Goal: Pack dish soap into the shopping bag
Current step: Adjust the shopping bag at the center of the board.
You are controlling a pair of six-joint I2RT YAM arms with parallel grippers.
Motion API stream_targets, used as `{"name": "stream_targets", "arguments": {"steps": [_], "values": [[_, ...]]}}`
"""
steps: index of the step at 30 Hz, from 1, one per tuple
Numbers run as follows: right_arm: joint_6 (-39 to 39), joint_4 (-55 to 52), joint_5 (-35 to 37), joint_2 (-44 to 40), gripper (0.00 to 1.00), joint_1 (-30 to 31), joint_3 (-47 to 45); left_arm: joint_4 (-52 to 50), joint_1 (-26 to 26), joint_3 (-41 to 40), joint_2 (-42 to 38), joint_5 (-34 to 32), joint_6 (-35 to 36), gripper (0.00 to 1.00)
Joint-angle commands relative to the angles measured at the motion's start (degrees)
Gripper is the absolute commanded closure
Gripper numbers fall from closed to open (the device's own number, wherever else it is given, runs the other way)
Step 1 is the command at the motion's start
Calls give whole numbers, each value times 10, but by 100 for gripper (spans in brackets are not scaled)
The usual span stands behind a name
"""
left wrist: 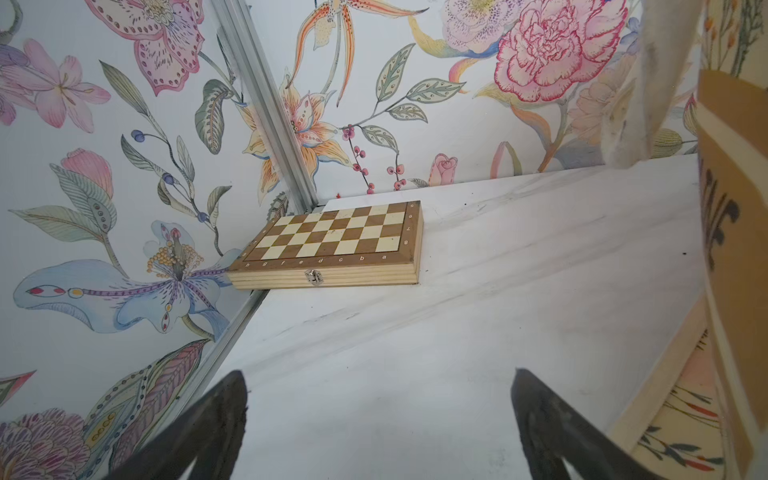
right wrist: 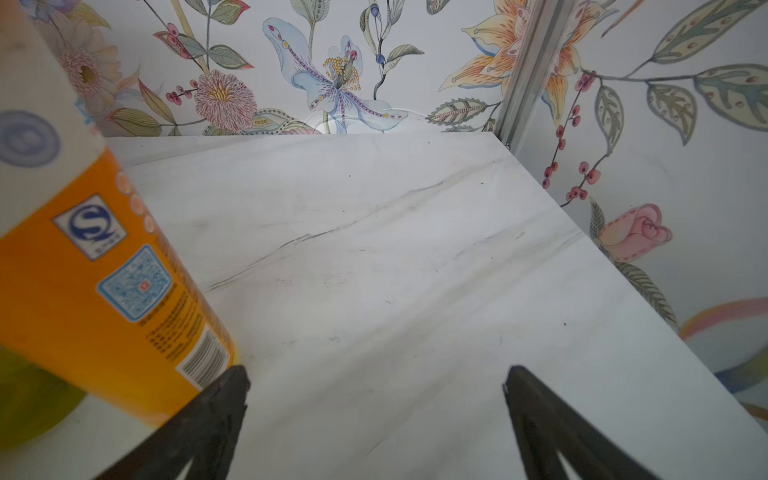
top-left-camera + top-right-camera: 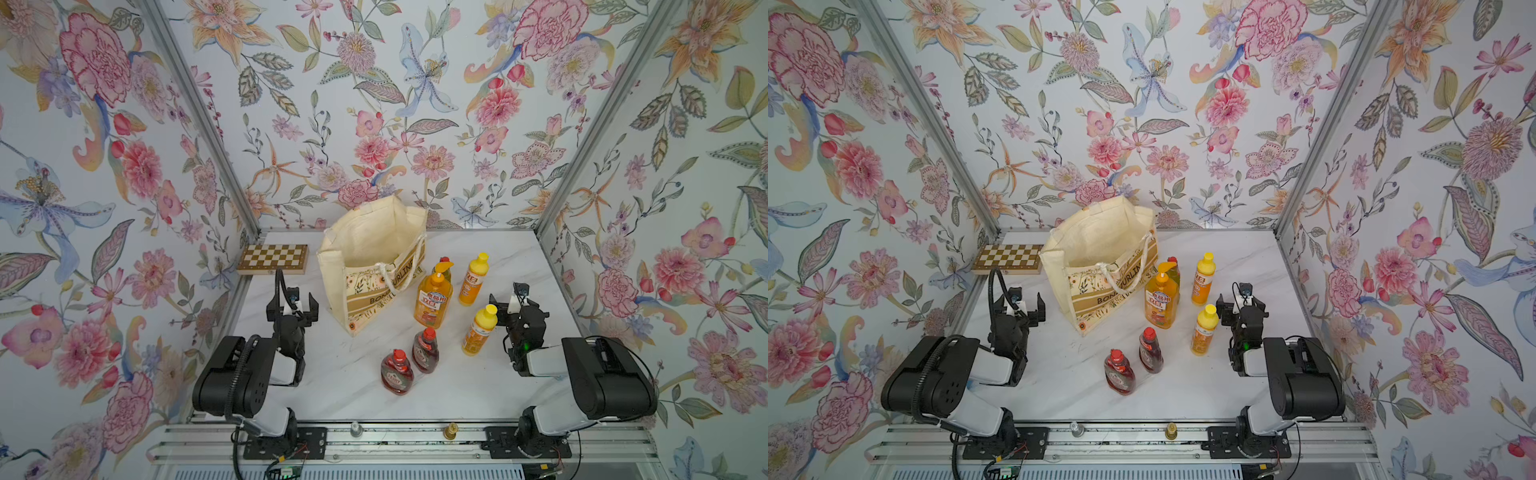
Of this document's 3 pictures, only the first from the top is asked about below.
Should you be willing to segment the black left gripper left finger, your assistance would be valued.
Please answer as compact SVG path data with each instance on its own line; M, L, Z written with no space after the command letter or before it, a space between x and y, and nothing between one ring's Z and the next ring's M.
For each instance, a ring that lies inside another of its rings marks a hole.
M229 479L245 434L247 386L228 373L109 479Z

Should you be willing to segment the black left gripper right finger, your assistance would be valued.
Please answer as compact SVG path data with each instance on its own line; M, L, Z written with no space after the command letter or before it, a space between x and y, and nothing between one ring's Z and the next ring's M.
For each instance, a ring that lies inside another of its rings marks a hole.
M534 479L656 479L542 380L518 369L510 390L520 441Z

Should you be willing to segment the cream canvas shopping bag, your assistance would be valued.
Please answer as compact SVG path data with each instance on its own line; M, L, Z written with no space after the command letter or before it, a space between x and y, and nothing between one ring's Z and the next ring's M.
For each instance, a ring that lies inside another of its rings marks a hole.
M692 50L708 327L726 475L767 475L767 5L647 1L639 64L604 119L604 161L647 159Z

